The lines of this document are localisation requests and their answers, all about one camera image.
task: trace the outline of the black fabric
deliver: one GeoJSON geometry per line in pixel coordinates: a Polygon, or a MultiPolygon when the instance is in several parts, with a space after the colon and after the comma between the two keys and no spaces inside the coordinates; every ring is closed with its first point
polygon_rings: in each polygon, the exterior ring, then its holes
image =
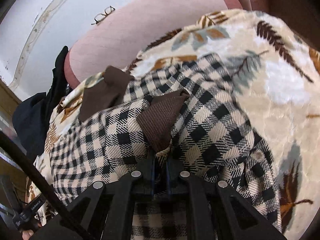
{"type": "Polygon", "coordinates": [[[65,46],[56,59],[55,68],[52,70],[52,85],[48,94],[37,93],[26,99],[18,105],[12,116],[13,127],[31,162],[44,152],[52,111],[66,95],[68,83],[64,75],[64,60],[67,53],[68,47],[65,46]]]}

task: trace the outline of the brown leaf pattern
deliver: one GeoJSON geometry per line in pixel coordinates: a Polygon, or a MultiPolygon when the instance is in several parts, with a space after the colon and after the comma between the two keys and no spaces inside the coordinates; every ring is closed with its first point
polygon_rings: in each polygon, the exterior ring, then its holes
{"type": "Polygon", "coordinates": [[[282,220],[282,233],[285,232],[293,214],[293,208],[301,203],[313,204],[310,199],[296,201],[298,194],[298,169],[300,163],[295,168],[295,163],[292,164],[291,170],[284,174],[284,186],[280,186],[280,212],[282,220]]]}
{"type": "Polygon", "coordinates": [[[33,187],[30,185],[30,200],[34,200],[36,198],[35,192],[33,191],[33,187]]]}
{"type": "Polygon", "coordinates": [[[180,37],[180,42],[184,42],[187,39],[189,39],[190,36],[190,32],[184,33],[181,37],[180,37]]]}
{"type": "Polygon", "coordinates": [[[64,120],[66,120],[69,116],[71,116],[74,111],[76,111],[78,109],[80,105],[74,106],[74,107],[68,107],[64,109],[64,115],[60,121],[60,123],[62,123],[64,120]]]}
{"type": "Polygon", "coordinates": [[[45,143],[44,143],[45,152],[50,152],[54,144],[60,139],[61,135],[57,136],[56,131],[57,131],[57,127],[53,123],[52,128],[51,129],[49,128],[48,130],[47,139],[45,140],[45,143]]]}
{"type": "Polygon", "coordinates": [[[160,39],[158,39],[158,40],[156,40],[156,41],[154,41],[152,43],[150,43],[150,45],[147,46],[145,51],[147,51],[148,49],[151,49],[151,48],[153,48],[155,46],[158,46],[159,44],[161,44],[161,43],[163,43],[165,41],[168,41],[168,40],[172,39],[175,35],[177,35],[181,31],[182,31],[182,29],[178,28],[176,30],[173,30],[171,32],[166,33],[165,36],[161,37],[160,39]]]}
{"type": "Polygon", "coordinates": [[[130,73],[130,71],[137,66],[136,63],[139,62],[139,61],[141,61],[141,60],[142,60],[142,59],[135,58],[135,59],[130,63],[130,65],[128,66],[128,69],[127,69],[126,73],[130,73]]]}
{"type": "Polygon", "coordinates": [[[157,70],[157,69],[161,69],[165,66],[170,66],[170,65],[176,64],[178,62],[192,61],[192,60],[197,60],[197,56],[196,55],[184,55],[184,56],[160,58],[156,61],[154,67],[152,68],[152,71],[157,70]]]}
{"type": "Polygon", "coordinates": [[[219,30],[217,29],[209,29],[209,30],[206,30],[206,33],[209,37],[213,38],[213,39],[216,39],[216,38],[225,38],[225,35],[220,32],[219,30]]]}
{"type": "Polygon", "coordinates": [[[306,116],[308,119],[311,119],[311,118],[318,118],[320,117],[320,114],[307,114],[306,116]]]}
{"type": "Polygon", "coordinates": [[[62,110],[63,110],[62,102],[63,102],[63,100],[65,100],[65,98],[66,98],[66,97],[62,97],[61,100],[60,100],[60,102],[59,102],[59,104],[58,104],[58,108],[57,108],[58,114],[60,114],[60,113],[62,112],[62,110]]]}
{"type": "Polygon", "coordinates": [[[27,177],[26,180],[27,180],[27,185],[26,185],[26,195],[25,195],[24,201],[26,203],[28,203],[29,202],[29,196],[30,196],[30,191],[29,190],[30,190],[30,186],[31,186],[32,181],[31,181],[31,179],[29,179],[29,177],[27,177]]]}
{"type": "Polygon", "coordinates": [[[309,82],[313,83],[313,80],[306,75],[301,68],[299,68],[290,55],[289,51],[285,48],[282,41],[282,37],[277,34],[275,30],[272,29],[272,26],[265,21],[260,21],[257,25],[257,36],[266,39],[269,41],[269,44],[272,45],[276,51],[279,52],[279,55],[290,64],[302,77],[305,77],[309,82]]]}
{"type": "Polygon", "coordinates": [[[212,25],[221,24],[221,23],[225,22],[228,19],[229,18],[225,14],[223,14],[220,11],[218,11],[218,12],[213,12],[213,13],[208,14],[208,15],[203,15],[197,21],[197,24],[199,24],[201,26],[201,28],[204,29],[204,28],[210,27],[212,25]]]}
{"type": "Polygon", "coordinates": [[[315,66],[316,70],[320,74],[320,53],[313,48],[309,47],[309,56],[315,66]]]}
{"type": "Polygon", "coordinates": [[[203,42],[204,42],[204,38],[202,38],[202,36],[201,36],[199,33],[193,32],[193,35],[194,35],[195,39],[196,39],[198,42],[200,42],[200,43],[203,43],[203,42]]]}

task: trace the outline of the white wall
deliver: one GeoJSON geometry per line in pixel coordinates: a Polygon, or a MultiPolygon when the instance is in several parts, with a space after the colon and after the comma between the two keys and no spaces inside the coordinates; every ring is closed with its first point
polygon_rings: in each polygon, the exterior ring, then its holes
{"type": "Polygon", "coordinates": [[[33,25],[52,0],[16,0],[0,24],[0,76],[9,85],[33,25]]]}
{"type": "Polygon", "coordinates": [[[112,5],[117,9],[130,1],[17,0],[0,24],[2,80],[21,100],[47,92],[52,83],[54,62],[62,47],[71,48],[92,28],[94,16],[105,7],[112,5]],[[41,20],[42,15],[48,15],[45,23],[41,20]],[[34,31],[40,23],[41,31],[35,38],[34,31]],[[30,43],[30,50],[26,52],[25,44],[30,43]]]}

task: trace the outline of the hand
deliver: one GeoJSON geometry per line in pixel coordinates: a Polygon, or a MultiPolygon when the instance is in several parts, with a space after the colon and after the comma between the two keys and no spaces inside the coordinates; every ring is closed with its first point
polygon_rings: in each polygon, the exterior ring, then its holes
{"type": "Polygon", "coordinates": [[[28,230],[28,231],[23,231],[22,232],[22,239],[23,240],[29,240],[29,238],[33,236],[33,231],[32,230],[28,230]]]}

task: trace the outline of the black cable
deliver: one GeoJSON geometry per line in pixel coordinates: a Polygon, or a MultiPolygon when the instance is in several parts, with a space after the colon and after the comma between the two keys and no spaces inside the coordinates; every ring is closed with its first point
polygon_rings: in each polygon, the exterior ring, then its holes
{"type": "Polygon", "coordinates": [[[10,155],[17,165],[27,174],[27,176],[33,181],[33,183],[42,192],[45,198],[51,203],[52,207],[59,213],[59,215],[69,223],[74,231],[79,234],[85,240],[95,240],[79,223],[75,221],[67,208],[62,204],[57,195],[54,193],[52,187],[42,177],[40,172],[33,166],[30,160],[24,155],[19,147],[11,141],[0,130],[0,147],[10,155]]]}
{"type": "Polygon", "coordinates": [[[21,199],[19,199],[21,203],[28,205],[28,203],[22,201],[21,199]]]}

